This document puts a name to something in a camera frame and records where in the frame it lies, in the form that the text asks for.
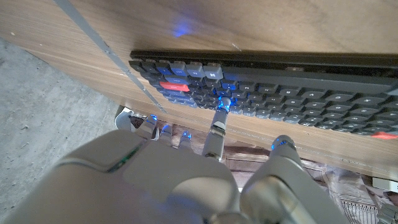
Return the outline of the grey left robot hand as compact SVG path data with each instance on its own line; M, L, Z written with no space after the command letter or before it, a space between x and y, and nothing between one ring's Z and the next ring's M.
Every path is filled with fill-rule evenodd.
M397 206L384 204L377 218L379 219L377 224L397 224Z

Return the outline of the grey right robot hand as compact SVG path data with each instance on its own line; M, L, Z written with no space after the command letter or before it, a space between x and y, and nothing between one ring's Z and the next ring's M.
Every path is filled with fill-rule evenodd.
M222 98L195 154L178 147L157 117L135 131L115 130L61 158L7 223L346 223L304 171L294 141L272 143L268 160L240 189L221 162L230 99Z

